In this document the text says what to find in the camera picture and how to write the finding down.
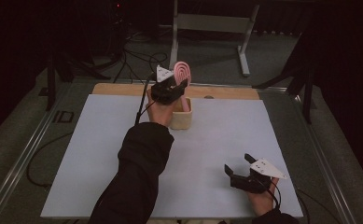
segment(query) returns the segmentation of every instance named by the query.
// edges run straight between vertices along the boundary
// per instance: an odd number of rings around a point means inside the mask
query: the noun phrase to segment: person
[[[157,196],[159,175],[169,159],[174,141],[168,130],[175,102],[155,103],[147,91],[149,122],[139,123],[126,133],[118,154],[119,169],[102,193],[91,213],[90,224],[146,224]],[[296,219],[273,208],[269,193],[247,197],[258,215],[254,224],[298,223]]]

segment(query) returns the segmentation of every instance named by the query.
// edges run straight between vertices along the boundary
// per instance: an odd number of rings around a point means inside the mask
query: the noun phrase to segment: gray floor
[[[243,77],[236,55],[236,46],[242,38],[237,35],[210,35],[216,39],[205,38],[195,33],[181,35],[178,61],[185,61],[190,65],[194,83],[241,86],[259,84],[280,74],[286,59],[298,41],[295,37],[283,35],[253,35],[246,53],[252,75]],[[148,41],[136,41],[141,40],[138,37],[135,36],[126,49],[149,55],[156,52],[170,55],[171,39],[168,35],[159,40]],[[147,62],[128,54],[127,63],[142,79],[150,74]],[[168,59],[163,64],[168,66]],[[121,63],[101,72],[106,76],[114,77],[120,67]],[[56,107],[56,110],[60,111],[73,111],[76,117],[71,123],[51,123],[40,146],[74,130],[87,95],[96,83],[102,82],[83,75],[79,71],[77,73],[78,76],[73,83],[59,83],[58,88],[69,88],[69,90]],[[125,67],[119,81],[129,82],[129,76],[133,77],[131,70]],[[289,79],[277,83],[276,87],[286,87],[288,82]],[[40,120],[46,115],[47,99],[38,96],[40,89],[45,85],[45,73],[43,73],[37,78],[36,87],[24,97],[0,127],[0,186],[13,163],[28,144]],[[295,103],[295,99],[281,93],[281,90],[276,88],[260,91],[259,96],[267,106],[294,184],[297,189],[303,190],[322,203],[322,205],[318,204],[297,190],[302,202],[306,204],[311,223],[338,223],[329,212],[341,220],[342,208],[335,202],[343,199],[353,215],[351,220],[354,221],[350,223],[363,223],[363,173],[336,120],[328,110],[320,90],[314,88],[312,125],[307,125],[301,119],[297,108],[299,105]],[[53,181],[69,138],[68,135],[54,141],[40,151],[31,165],[33,179],[41,183]],[[328,167],[325,163],[323,166],[317,150],[323,153],[321,156],[328,161]],[[328,172],[329,175],[336,177],[334,182],[326,178]],[[333,183],[339,185],[335,187],[338,187],[343,199],[335,197],[339,194],[333,192]],[[23,175],[0,214],[0,223],[65,223],[67,220],[39,217],[47,196],[46,189],[32,185]],[[302,217],[300,223],[308,223],[307,219],[307,216]],[[235,223],[250,223],[250,220],[235,220]]]

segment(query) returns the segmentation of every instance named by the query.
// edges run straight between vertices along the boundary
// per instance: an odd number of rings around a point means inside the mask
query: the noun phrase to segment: beige container
[[[175,111],[173,111],[172,121],[170,122],[170,128],[173,130],[186,130],[190,127],[192,122],[192,102],[190,98],[186,97],[190,111],[184,112],[182,109],[181,101],[175,105]]]

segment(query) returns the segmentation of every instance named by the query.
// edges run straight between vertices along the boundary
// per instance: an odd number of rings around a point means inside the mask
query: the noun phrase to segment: wooden strip
[[[141,84],[99,83],[92,94],[102,95],[141,95],[144,86]],[[251,88],[189,86],[186,96],[190,98],[213,97],[217,99],[259,100],[256,90]]]

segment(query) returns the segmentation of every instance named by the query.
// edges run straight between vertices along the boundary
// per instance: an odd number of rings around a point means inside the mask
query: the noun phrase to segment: person's right hand
[[[272,184],[269,187],[269,191],[274,194],[274,190],[276,189],[276,185],[279,182],[279,178],[272,178]],[[254,212],[257,216],[262,216],[267,212],[273,210],[273,197],[269,194],[268,191],[265,191],[260,194],[255,194],[251,192],[247,192],[248,199],[253,205]]]
[[[176,101],[172,102],[170,105],[163,105],[161,103],[154,102],[151,97],[151,90],[147,90],[147,97],[148,104],[146,107],[149,106],[147,109],[149,121],[169,127]]]

